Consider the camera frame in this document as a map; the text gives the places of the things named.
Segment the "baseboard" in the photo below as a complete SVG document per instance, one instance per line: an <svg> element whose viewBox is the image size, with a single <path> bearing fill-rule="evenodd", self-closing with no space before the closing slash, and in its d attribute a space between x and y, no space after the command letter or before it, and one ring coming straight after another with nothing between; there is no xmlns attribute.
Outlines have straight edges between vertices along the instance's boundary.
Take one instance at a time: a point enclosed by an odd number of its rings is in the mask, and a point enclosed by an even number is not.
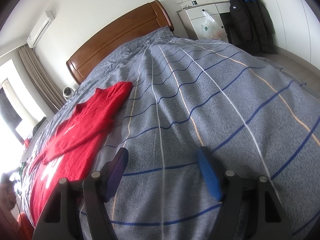
<svg viewBox="0 0 320 240"><path fill-rule="evenodd" d="M298 62L299 64L301 64L304 67L306 67L308 70L312 71L318 77L320 77L320 69L318 69L317 67L313 66L310 62L306 61L302 57L299 57L299 56L291 53L290 51L287 51L286 49L282 49L282 48L277 47L277 46L275 46L275 47L276 47L276 51L279 54L285 55L286 57Z"/></svg>

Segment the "water bottle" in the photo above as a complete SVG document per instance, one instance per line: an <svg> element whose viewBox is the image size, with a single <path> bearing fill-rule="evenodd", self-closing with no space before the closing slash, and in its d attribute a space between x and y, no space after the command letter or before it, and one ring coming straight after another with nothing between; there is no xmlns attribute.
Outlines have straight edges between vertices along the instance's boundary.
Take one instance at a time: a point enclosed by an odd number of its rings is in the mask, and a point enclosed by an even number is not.
<svg viewBox="0 0 320 240"><path fill-rule="evenodd" d="M197 1L196 0L191 0L191 3L192 3L192 6L196 6L198 5Z"/></svg>

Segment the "curtain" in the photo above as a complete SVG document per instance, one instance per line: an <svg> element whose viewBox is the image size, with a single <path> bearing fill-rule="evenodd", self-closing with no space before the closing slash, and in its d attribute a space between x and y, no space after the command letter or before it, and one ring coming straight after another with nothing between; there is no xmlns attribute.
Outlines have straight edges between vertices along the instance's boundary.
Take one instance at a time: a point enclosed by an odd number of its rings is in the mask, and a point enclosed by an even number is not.
<svg viewBox="0 0 320 240"><path fill-rule="evenodd" d="M44 93L44 95L52 102L52 104L60 109L66 102L62 95L62 91L57 87L54 81L44 70L36 54L27 44L17 48L21 60L36 85Z"/></svg>
<svg viewBox="0 0 320 240"><path fill-rule="evenodd" d="M18 113L21 119L28 120L32 124L32 126L36 126L38 121L29 113L29 111L21 103L16 92L13 90L11 84L7 79L2 83L2 88L13 109Z"/></svg>

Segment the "silver screw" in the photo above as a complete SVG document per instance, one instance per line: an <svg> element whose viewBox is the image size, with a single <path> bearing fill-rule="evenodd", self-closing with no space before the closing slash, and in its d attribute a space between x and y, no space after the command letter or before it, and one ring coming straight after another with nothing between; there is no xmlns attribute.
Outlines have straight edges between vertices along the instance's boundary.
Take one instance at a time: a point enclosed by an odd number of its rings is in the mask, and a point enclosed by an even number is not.
<svg viewBox="0 0 320 240"><path fill-rule="evenodd" d="M97 178L97 177L99 177L100 176L100 172L98 172L98 171L95 171L95 172L93 172L92 174L91 174L91 177L93 177L93 178Z"/></svg>
<svg viewBox="0 0 320 240"><path fill-rule="evenodd" d="M66 183L67 182L67 179L66 178L61 178L61 179L59 179L59 183L60 184L64 184L64 183Z"/></svg>
<svg viewBox="0 0 320 240"><path fill-rule="evenodd" d="M229 177L234 176L234 174L235 174L235 173L234 173L233 171L231 171L231 170L227 170L227 171L226 171L226 175L229 176Z"/></svg>
<svg viewBox="0 0 320 240"><path fill-rule="evenodd" d="M260 179L261 182L267 182L268 181L268 179L265 176L261 176L259 179Z"/></svg>

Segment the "air conditioner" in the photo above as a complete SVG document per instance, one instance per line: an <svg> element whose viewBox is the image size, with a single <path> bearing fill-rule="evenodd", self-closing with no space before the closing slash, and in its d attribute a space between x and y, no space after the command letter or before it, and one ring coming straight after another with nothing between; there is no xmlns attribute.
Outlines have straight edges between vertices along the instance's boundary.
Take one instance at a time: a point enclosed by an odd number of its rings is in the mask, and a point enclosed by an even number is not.
<svg viewBox="0 0 320 240"><path fill-rule="evenodd" d="M54 20L51 11L45 11L36 22L36 25L33 27L29 37L27 38L27 43L30 48L33 48L37 45L38 41L41 39L42 35L49 27L49 25Z"/></svg>

